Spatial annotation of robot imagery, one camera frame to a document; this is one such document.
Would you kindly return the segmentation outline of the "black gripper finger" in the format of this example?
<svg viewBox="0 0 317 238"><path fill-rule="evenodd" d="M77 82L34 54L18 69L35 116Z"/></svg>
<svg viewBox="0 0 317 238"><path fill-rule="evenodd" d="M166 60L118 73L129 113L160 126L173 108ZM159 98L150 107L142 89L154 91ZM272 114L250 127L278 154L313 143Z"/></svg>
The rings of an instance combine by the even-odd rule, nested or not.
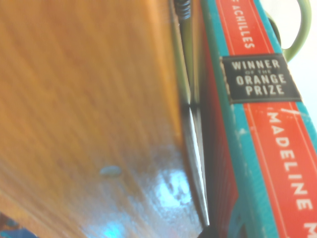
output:
<svg viewBox="0 0 317 238"><path fill-rule="evenodd" d="M183 133L194 190L198 199L198 213L204 227L210 224L206 189L205 160L200 108L186 105L183 108Z"/></svg>

